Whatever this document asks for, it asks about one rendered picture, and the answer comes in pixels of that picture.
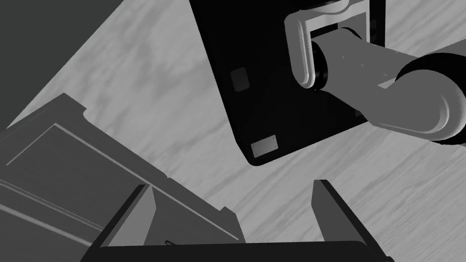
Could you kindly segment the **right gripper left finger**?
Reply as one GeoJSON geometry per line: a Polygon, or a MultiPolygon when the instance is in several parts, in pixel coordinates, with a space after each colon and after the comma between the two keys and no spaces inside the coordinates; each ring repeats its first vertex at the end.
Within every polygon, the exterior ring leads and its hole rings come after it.
{"type": "Polygon", "coordinates": [[[91,247],[142,246],[147,238],[155,211],[156,204],[152,187],[148,184],[138,185],[91,247]]]}

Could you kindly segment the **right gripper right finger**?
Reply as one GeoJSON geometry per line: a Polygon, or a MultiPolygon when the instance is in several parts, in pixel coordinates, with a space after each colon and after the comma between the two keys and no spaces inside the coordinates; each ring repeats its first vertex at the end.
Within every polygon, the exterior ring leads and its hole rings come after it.
{"type": "Polygon", "coordinates": [[[365,227],[328,180],[314,180],[311,207],[325,241],[367,243],[365,227]]]}

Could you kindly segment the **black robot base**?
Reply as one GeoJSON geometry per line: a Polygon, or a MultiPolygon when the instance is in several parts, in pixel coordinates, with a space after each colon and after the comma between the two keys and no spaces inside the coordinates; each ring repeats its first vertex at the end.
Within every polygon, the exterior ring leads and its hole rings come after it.
{"type": "Polygon", "coordinates": [[[312,44],[314,86],[295,80],[284,20],[337,0],[189,0],[235,141],[252,166],[366,123],[322,91],[322,44],[312,44]]]}

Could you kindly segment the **grey panelled cupboard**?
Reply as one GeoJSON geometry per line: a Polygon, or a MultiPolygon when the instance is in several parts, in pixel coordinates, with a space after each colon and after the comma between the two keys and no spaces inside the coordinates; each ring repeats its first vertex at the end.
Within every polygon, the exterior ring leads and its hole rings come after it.
{"type": "Polygon", "coordinates": [[[218,210],[102,132],[67,94],[0,133],[0,262],[246,262],[218,210]],[[156,211],[142,246],[92,248],[138,185],[156,211]]]}

